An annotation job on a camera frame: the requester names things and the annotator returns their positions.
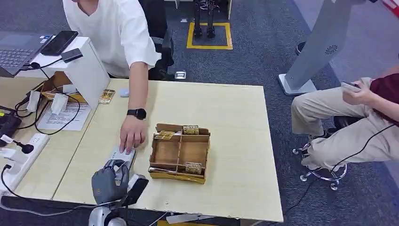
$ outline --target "robotic hand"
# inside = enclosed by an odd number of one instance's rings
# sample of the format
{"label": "robotic hand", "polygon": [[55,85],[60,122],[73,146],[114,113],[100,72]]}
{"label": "robotic hand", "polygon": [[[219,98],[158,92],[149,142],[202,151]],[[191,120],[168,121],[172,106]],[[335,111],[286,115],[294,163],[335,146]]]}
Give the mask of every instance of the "robotic hand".
{"label": "robotic hand", "polygon": [[129,181],[128,162],[109,160],[91,178],[93,196],[97,204],[89,217],[89,226],[127,226],[118,209],[135,204],[148,184],[143,175],[135,174]]}

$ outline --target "person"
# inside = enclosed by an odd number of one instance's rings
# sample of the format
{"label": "person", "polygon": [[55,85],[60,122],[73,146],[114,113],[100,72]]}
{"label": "person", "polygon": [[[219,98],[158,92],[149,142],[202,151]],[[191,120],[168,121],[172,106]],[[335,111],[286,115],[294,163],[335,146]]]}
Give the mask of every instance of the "person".
{"label": "person", "polygon": [[[141,114],[148,94],[148,70],[161,55],[149,36],[138,0],[63,0],[70,28],[89,37],[111,77],[129,78],[128,109]],[[120,151],[145,141],[142,117],[127,115],[120,129]]]}
{"label": "person", "polygon": [[[292,132],[310,135],[311,146],[302,165],[310,170],[332,170],[341,160],[359,152],[377,132],[365,149],[343,161],[387,161],[399,159],[399,66],[378,79],[361,78],[354,82],[361,90],[352,92],[341,87],[318,90],[294,98],[291,105]],[[362,118],[327,138],[320,119],[330,116]]]}

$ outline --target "light wooden tabletop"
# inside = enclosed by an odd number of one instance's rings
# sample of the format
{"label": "light wooden tabletop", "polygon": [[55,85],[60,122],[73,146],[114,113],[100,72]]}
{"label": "light wooden tabletop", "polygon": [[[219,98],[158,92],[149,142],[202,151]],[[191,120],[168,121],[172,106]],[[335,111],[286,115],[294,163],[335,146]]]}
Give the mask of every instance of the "light wooden tabletop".
{"label": "light wooden tabletop", "polygon": [[[44,80],[38,78],[0,78],[0,105],[14,109],[16,103],[22,101],[25,94],[42,81]],[[52,199],[93,114],[92,110],[82,131],[61,131],[50,136],[47,145],[15,190],[17,194],[30,198]],[[21,127],[33,122],[34,114],[24,118]],[[27,143],[35,133],[38,131],[34,127],[18,130],[14,139]],[[20,149],[14,144],[9,144],[7,147]],[[1,169],[5,163],[6,160],[0,158]]]}
{"label": "light wooden tabletop", "polygon": [[[91,177],[119,144],[128,99],[117,94],[127,87],[128,80],[112,79],[108,88],[116,95],[97,108],[54,200],[95,204]],[[262,87],[150,81],[147,112],[147,137],[157,123],[209,129],[207,180],[201,185],[152,179],[147,139],[132,171],[150,182],[131,208],[283,221]]]}

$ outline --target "white kiosk stand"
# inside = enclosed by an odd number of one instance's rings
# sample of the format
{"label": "white kiosk stand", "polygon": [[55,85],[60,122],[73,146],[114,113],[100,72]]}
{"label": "white kiosk stand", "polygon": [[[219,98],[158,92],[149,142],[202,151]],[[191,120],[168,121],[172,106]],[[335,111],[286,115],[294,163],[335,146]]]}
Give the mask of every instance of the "white kiosk stand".
{"label": "white kiosk stand", "polygon": [[284,93],[289,96],[316,91],[310,80],[343,49],[353,5],[366,0],[324,0],[306,45],[287,74],[279,75]]}
{"label": "white kiosk stand", "polygon": [[[85,98],[91,109],[96,109],[98,99],[110,82],[110,77],[101,62],[93,44],[88,37],[76,37],[64,52],[78,48],[83,57],[68,63],[60,61],[51,66],[43,68],[46,74],[51,77],[54,72],[64,72],[68,79],[75,85],[76,89]],[[61,58],[61,56],[44,56],[39,53],[32,62],[41,66],[50,64]],[[45,78],[41,70],[21,71],[16,77],[38,77]]]}

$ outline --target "laptop keyboard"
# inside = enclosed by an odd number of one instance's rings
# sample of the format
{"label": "laptop keyboard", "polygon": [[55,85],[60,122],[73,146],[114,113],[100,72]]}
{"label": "laptop keyboard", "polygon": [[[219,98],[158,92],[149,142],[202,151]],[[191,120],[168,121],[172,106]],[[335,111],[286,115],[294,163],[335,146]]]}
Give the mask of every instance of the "laptop keyboard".
{"label": "laptop keyboard", "polygon": [[1,67],[20,67],[27,63],[27,58],[33,53],[33,49],[0,49]]}

